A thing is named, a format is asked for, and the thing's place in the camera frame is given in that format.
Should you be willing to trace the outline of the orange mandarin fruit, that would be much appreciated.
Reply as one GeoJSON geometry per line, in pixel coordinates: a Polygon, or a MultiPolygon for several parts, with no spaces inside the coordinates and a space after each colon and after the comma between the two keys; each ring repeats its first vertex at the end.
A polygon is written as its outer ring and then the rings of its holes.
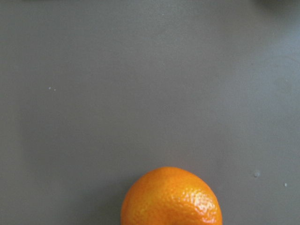
{"type": "Polygon", "coordinates": [[[198,176],[161,167],[139,178],[126,193],[122,225],[221,225],[221,208],[212,189],[198,176]]]}

